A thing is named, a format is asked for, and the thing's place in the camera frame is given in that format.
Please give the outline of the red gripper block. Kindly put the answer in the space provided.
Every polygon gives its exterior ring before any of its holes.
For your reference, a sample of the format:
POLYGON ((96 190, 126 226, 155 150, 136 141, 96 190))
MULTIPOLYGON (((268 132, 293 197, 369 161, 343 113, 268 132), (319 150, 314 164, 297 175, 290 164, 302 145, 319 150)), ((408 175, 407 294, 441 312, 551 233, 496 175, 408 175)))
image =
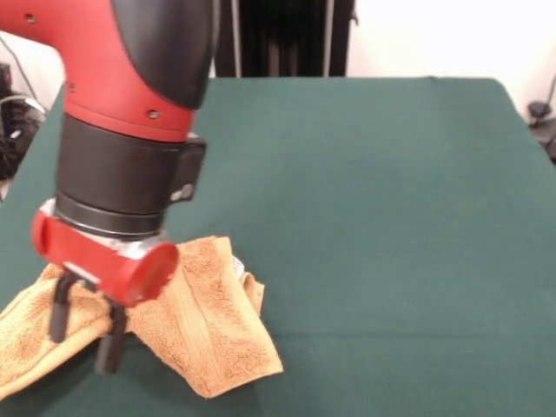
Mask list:
MULTIPOLYGON (((31 241, 48 262, 92 282, 97 290, 122 305, 110 305, 111 327, 101 339, 96 357, 98 374, 114 374, 125 346, 125 307, 160 295, 175 272, 178 248, 166 240, 164 233, 131 242, 92 235, 64 223, 55 216, 54 207, 54 202, 45 202, 37 211, 31 241)), ((55 343, 65 339, 70 290, 76 281, 75 275, 63 275, 56 282, 49 325, 49 336, 55 343)))

